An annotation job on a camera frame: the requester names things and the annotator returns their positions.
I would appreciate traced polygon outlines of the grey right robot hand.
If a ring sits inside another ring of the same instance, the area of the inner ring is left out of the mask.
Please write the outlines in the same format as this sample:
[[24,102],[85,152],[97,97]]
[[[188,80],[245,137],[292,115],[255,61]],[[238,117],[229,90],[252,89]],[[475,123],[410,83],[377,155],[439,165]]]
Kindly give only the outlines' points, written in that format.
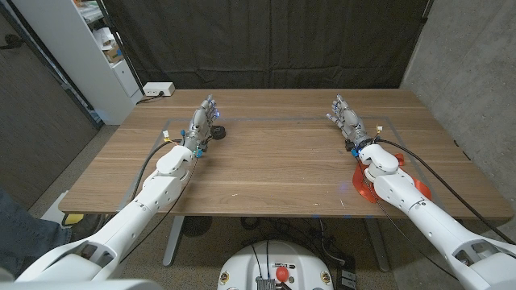
[[340,129],[347,151],[360,151],[372,142],[372,137],[365,130],[363,120],[340,94],[336,95],[331,109],[332,114],[327,113],[326,117]]

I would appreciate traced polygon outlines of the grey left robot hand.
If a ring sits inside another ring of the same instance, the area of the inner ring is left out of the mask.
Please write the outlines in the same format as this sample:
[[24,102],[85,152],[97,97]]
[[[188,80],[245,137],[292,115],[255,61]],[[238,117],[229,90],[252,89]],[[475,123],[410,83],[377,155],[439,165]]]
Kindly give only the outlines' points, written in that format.
[[219,117],[213,95],[209,94],[194,111],[181,145],[191,151],[206,151],[211,139],[211,129],[214,121]]

